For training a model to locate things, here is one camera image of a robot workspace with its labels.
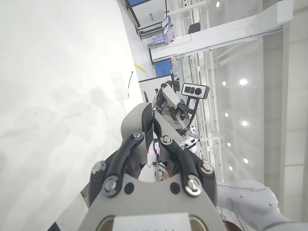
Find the white floor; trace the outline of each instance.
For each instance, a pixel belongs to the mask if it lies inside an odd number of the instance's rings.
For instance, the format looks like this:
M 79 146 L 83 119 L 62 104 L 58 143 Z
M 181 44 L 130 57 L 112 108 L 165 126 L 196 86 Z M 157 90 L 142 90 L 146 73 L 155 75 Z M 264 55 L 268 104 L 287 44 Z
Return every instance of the white floor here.
M 0 11 L 0 230 L 44 231 L 120 146 L 142 97 L 115 0 L 0 0 Z

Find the black speaker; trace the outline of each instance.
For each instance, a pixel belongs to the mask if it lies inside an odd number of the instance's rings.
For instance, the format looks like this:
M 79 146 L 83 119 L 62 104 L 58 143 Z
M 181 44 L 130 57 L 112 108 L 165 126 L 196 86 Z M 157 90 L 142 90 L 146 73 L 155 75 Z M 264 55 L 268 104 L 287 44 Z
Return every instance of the black speaker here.
M 200 31 L 200 23 L 195 23 L 189 26 L 188 34 L 199 32 Z

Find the white beam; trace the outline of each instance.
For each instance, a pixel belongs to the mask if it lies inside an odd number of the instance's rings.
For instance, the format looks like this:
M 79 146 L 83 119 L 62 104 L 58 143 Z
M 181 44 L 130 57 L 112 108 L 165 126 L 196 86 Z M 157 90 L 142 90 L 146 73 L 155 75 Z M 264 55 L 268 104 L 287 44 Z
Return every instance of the white beam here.
M 210 2 L 210 1 L 204 0 L 204 1 L 200 1 L 200 2 L 194 3 L 194 4 L 192 4 L 192 5 L 188 5 L 188 6 L 186 6 L 186 7 L 183 7 L 183 8 L 177 9 L 177 10 L 174 10 L 174 11 L 170 11 L 170 12 L 168 12 L 168 16 L 174 15 L 174 14 L 178 14 L 178 13 L 183 13 L 183 12 L 186 12 L 186 11 L 190 11 L 190 10 L 192 10 L 192 9 L 198 8 L 198 7 L 203 6 L 203 5 L 206 6 L 205 9 L 207 9 L 208 6 L 209 6 L 209 2 Z
M 155 61 L 206 47 L 238 43 L 250 36 L 278 29 L 293 18 L 293 3 L 294 0 L 283 0 L 257 15 L 182 36 L 169 45 L 151 49 L 152 59 Z

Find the white wall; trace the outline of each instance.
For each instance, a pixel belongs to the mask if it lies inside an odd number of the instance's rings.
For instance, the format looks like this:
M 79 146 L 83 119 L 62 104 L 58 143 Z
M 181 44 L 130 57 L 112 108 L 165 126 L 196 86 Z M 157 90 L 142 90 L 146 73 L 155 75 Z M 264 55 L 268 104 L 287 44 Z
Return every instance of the white wall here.
M 308 222 L 308 0 L 295 0 L 284 27 L 280 209 L 290 220 Z
M 0 11 L 0 230 L 44 231 L 120 146 L 142 97 L 115 0 L 0 0 Z

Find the black cable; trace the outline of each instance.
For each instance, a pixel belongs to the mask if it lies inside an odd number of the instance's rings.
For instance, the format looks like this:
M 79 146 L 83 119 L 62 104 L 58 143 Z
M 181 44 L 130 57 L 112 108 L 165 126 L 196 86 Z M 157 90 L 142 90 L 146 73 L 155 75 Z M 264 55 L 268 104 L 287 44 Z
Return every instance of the black cable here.
M 195 108 L 193 109 L 194 112 L 192 113 L 192 115 L 191 115 L 191 117 L 190 117 L 190 120 L 189 120 L 189 123 L 188 123 L 188 125 L 187 125 L 187 128 L 190 127 L 190 125 L 192 124 L 192 121 L 193 121 L 193 119 L 194 119 L 194 117 L 195 117 L 195 115 L 196 115 L 197 108 L 198 108 L 198 104 L 199 104 L 199 100 L 200 100 L 200 99 L 196 99 Z
M 131 83 L 132 75 L 133 75 L 133 71 L 131 73 L 131 77 L 130 77 L 129 82 L 128 82 L 128 88 L 127 88 L 128 90 L 129 90 L 129 84 Z

